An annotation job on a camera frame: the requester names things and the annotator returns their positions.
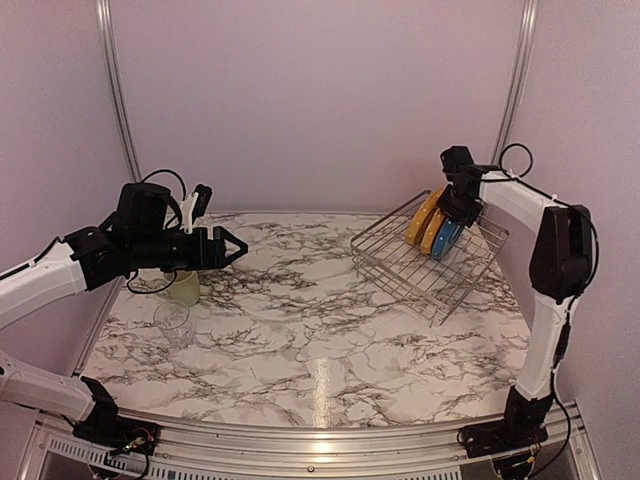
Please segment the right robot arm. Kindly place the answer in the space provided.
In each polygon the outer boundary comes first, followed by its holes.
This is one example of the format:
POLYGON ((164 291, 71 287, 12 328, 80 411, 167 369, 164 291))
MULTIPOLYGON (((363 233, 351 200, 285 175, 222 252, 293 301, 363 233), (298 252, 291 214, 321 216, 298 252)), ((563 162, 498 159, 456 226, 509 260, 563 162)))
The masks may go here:
POLYGON ((469 226, 490 205, 536 235, 529 263, 535 302, 529 347, 495 428, 496 440, 515 448, 543 422, 554 401, 571 317, 594 277, 593 223, 586 207, 561 201, 500 164, 475 163, 465 146, 444 150, 440 159, 448 184, 437 205, 447 219, 469 226))

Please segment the clear drinking glass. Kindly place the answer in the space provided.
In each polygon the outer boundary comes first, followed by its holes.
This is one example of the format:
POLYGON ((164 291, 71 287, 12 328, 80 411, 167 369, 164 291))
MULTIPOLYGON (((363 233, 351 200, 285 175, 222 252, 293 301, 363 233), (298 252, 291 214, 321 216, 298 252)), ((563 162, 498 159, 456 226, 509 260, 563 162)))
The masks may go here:
POLYGON ((184 349, 194 343, 194 327, 185 303, 178 300, 162 303, 154 311, 153 321, 172 347, 184 349))

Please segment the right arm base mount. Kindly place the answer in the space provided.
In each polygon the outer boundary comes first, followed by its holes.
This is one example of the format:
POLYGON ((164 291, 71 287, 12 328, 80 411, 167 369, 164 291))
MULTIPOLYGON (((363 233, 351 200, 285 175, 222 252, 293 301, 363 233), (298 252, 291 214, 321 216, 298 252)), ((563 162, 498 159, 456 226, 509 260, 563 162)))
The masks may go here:
POLYGON ((467 425, 457 433, 457 441, 469 458, 536 446, 548 438, 544 425, 534 425, 532 428, 513 432, 504 420, 467 425))

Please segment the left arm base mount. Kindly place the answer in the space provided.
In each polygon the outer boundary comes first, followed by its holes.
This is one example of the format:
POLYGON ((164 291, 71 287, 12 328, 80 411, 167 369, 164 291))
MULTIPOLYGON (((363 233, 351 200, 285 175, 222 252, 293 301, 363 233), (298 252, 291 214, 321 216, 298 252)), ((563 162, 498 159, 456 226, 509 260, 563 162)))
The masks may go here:
POLYGON ((73 428, 75 437, 109 447, 111 455, 134 453, 152 455, 156 449, 160 427, 153 422, 116 417, 90 423, 78 422, 73 428))

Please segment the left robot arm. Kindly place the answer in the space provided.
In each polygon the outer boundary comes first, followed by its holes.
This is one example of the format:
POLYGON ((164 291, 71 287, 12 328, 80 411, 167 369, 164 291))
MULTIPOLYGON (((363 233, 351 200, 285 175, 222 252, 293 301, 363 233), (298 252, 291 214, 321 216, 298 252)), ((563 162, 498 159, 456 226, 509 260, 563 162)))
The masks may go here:
MULTIPOLYGON (((177 274, 227 267, 247 254, 248 246, 222 227, 193 225, 211 196, 204 185, 176 200, 158 184, 125 184, 117 208, 100 225, 55 238, 38 256, 2 273, 2 327, 143 269, 177 274)), ((89 378, 64 377, 3 354, 1 398, 86 423, 106 445, 126 436, 112 397, 89 378)))

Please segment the blue polka dot plate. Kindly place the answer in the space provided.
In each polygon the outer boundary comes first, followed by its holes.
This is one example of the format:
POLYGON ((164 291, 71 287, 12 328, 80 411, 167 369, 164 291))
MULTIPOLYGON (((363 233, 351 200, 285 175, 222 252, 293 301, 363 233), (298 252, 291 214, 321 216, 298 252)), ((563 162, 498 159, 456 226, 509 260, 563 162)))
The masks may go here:
POLYGON ((464 225, 446 219, 434 238, 430 257, 436 261, 443 260, 457 243, 464 229, 464 225))

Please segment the pale green mug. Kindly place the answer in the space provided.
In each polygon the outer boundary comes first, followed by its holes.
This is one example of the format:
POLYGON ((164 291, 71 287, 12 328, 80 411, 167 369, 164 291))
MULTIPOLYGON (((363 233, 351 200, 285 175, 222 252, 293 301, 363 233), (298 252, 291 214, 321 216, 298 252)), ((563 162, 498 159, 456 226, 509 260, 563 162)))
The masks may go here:
POLYGON ((162 298, 177 300, 188 307, 195 306, 200 299, 200 282, 196 271, 164 273, 160 280, 162 298))

